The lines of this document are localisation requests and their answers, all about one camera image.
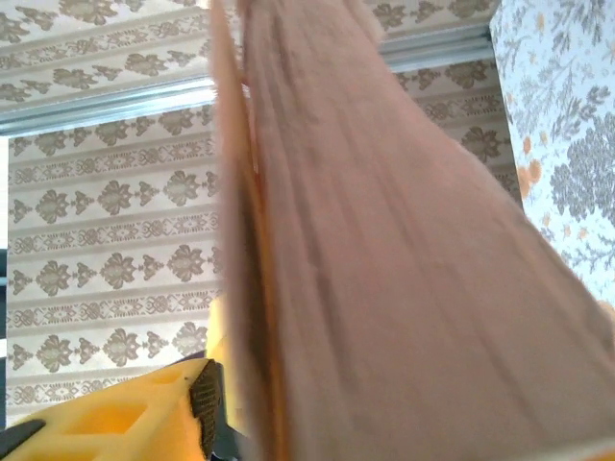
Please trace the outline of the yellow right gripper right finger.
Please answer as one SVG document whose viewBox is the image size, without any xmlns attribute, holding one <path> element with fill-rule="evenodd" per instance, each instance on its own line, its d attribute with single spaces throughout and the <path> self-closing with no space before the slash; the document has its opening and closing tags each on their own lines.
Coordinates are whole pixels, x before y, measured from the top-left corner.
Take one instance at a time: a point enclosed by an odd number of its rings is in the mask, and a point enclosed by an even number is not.
<svg viewBox="0 0 615 461">
<path fill-rule="evenodd" d="M 537 461 L 615 461 L 615 439 L 553 449 L 538 455 Z"/>
</svg>

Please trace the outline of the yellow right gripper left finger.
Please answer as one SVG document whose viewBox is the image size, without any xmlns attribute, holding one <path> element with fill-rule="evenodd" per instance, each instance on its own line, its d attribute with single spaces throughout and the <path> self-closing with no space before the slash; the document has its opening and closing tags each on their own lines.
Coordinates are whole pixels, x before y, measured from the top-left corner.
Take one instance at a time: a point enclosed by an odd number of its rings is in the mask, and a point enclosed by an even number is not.
<svg viewBox="0 0 615 461">
<path fill-rule="evenodd" d="M 229 461 L 221 306 L 203 352 L 0 431 L 0 461 Z"/>
</svg>

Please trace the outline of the pink student backpack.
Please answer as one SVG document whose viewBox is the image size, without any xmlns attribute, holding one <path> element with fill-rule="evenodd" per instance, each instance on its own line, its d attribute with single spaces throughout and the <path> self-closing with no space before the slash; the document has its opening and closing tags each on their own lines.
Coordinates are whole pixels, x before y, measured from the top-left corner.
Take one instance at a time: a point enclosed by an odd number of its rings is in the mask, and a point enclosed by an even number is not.
<svg viewBox="0 0 615 461">
<path fill-rule="evenodd" d="M 615 439 L 598 302 L 417 107 L 361 0 L 209 0 L 243 461 L 537 461 Z"/>
</svg>

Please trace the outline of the floral tablecloth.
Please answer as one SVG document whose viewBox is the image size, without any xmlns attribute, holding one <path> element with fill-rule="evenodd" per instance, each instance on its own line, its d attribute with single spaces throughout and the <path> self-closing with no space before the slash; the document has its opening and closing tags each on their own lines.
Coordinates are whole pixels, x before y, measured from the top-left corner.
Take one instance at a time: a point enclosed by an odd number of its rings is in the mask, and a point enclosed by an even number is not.
<svg viewBox="0 0 615 461">
<path fill-rule="evenodd" d="M 490 32 L 525 214 L 615 310 L 615 0 L 501 0 Z"/>
</svg>

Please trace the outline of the aluminium corner post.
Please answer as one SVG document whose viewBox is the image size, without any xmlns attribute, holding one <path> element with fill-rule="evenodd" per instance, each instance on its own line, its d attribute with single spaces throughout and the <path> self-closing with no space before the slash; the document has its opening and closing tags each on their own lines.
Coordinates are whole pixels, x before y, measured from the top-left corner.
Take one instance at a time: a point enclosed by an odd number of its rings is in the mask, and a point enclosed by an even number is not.
<svg viewBox="0 0 615 461">
<path fill-rule="evenodd" d="M 489 27 L 480 24 L 389 39 L 381 45 L 380 51 L 395 73 L 494 57 Z M 215 96 L 213 80 L 198 74 L 168 83 L 3 113 L 0 114 L 0 136 L 12 138 L 70 130 L 96 122 L 210 105 Z"/>
</svg>

